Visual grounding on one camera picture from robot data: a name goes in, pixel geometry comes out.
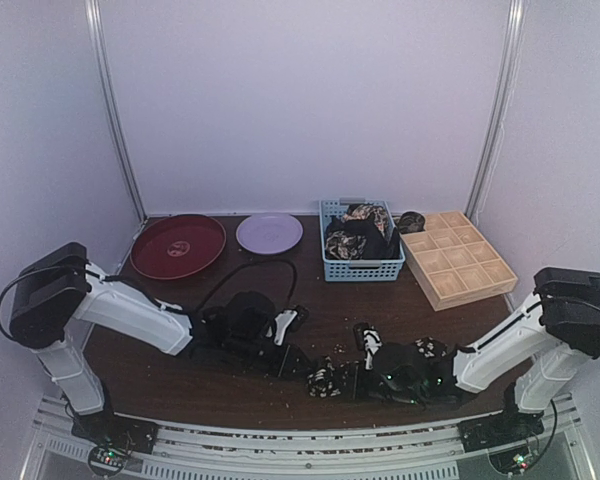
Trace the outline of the black skull pattern tie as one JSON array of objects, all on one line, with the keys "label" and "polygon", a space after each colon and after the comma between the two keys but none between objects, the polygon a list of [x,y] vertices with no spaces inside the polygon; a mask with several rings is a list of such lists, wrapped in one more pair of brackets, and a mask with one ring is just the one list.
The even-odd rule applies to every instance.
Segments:
[{"label": "black skull pattern tie", "polygon": [[[414,342],[440,342],[432,337],[424,337]],[[310,396],[318,398],[341,396],[337,391],[337,367],[330,358],[318,362],[316,370],[307,377],[307,390]]]}]

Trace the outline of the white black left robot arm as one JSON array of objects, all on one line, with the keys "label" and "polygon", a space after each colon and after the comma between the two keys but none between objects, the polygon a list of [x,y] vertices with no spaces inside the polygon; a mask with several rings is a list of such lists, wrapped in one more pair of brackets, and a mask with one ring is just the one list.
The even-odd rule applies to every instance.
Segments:
[{"label": "white black left robot arm", "polygon": [[215,355],[239,359],[268,375],[296,379],[311,360],[288,333],[307,318],[301,306],[276,308],[265,295],[240,292],[223,306],[205,300],[185,307],[159,300],[139,283],[108,275],[70,242],[26,267],[3,290],[13,297],[1,333],[30,351],[68,400],[75,416],[103,444],[117,442],[124,424],[110,410],[104,383],[67,331],[72,320],[105,327],[177,357]]}]

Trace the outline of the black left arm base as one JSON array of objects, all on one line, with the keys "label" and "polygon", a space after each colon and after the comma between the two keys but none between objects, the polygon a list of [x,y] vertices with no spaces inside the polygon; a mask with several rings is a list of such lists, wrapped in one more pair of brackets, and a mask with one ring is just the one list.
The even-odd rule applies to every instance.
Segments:
[{"label": "black left arm base", "polygon": [[151,454],[158,434],[158,425],[155,422],[116,414],[75,415],[71,433],[101,447]]}]

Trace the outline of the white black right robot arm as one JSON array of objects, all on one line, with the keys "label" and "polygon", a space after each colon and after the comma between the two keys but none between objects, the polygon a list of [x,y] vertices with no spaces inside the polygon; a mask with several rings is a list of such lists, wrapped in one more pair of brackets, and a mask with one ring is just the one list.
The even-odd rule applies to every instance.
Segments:
[{"label": "white black right robot arm", "polygon": [[365,358],[336,368],[337,392],[355,400],[460,406],[533,358],[492,423],[499,440],[515,440],[583,364],[600,357],[600,273],[545,267],[534,282],[532,293],[499,325],[450,351],[435,340],[385,342],[370,326],[357,325]]}]

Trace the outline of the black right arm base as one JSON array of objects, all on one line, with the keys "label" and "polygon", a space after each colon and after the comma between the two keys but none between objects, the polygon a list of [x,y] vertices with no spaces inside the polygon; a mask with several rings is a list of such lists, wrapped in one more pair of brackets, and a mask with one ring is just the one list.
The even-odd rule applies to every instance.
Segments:
[{"label": "black right arm base", "polygon": [[466,453],[526,440],[544,432],[543,414],[502,411],[457,425]]}]

